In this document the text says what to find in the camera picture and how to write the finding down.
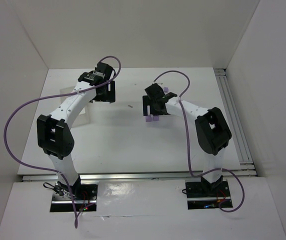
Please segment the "purple window block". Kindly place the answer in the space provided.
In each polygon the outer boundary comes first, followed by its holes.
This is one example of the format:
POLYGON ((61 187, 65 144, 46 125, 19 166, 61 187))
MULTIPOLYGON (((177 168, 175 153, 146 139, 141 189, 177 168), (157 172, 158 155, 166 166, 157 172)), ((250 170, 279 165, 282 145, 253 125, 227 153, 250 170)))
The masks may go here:
POLYGON ((154 122, 158 122, 160 120, 160 117, 158 115, 153 115, 152 118, 154 122))

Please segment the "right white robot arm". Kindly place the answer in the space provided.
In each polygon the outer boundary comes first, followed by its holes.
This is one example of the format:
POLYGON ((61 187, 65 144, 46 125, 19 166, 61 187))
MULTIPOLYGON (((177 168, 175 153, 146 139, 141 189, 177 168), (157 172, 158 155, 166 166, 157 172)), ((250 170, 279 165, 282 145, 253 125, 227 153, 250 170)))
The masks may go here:
POLYGON ((198 150, 203 153, 205 163, 199 175, 203 191, 212 194, 219 190, 223 182, 223 159, 225 148, 232 138, 231 130, 222 111, 218 107, 212 109, 200 107, 182 100, 173 92, 165 93, 157 83, 145 90, 142 97, 143 115, 154 120, 158 116, 174 115, 182 117, 185 125, 187 143, 187 164, 191 176, 192 170, 191 143, 188 123, 194 124, 197 135, 198 150))

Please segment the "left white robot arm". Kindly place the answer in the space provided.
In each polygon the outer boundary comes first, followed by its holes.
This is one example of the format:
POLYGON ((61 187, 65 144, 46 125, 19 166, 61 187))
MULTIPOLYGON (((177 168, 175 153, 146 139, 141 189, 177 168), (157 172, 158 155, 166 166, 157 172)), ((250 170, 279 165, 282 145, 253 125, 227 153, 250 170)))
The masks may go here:
POLYGON ((115 102, 115 82, 108 83, 114 72, 112 66, 99 62, 94 70, 80 75, 73 95, 49 115, 41 114, 36 121, 37 144, 58 171, 57 184, 66 191, 71 189, 74 196, 81 193, 81 178, 72 160, 75 141, 71 128, 88 103, 115 102))

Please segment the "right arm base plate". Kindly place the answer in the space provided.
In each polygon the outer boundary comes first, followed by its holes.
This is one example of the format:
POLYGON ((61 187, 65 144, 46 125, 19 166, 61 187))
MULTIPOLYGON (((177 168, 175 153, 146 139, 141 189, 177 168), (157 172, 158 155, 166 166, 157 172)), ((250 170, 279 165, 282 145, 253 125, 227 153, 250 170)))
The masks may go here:
POLYGON ((210 193, 203 190, 201 182, 186 182, 181 192, 186 195, 189 210, 217 209, 219 204, 222 208, 233 208, 227 181, 223 181, 216 190, 210 193))

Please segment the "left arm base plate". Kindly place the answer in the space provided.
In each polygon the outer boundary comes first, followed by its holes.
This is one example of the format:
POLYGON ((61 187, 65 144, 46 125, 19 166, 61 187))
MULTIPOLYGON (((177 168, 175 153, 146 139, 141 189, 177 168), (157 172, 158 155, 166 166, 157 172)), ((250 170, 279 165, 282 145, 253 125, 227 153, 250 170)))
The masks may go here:
MULTIPOLYGON (((43 187, 52 190, 50 212, 67 213, 73 212, 71 195, 68 190, 63 189, 57 183, 55 185, 44 182, 43 187)), ((98 183, 81 184, 79 192, 73 195, 73 200, 77 212, 96 212, 98 197, 98 183)))

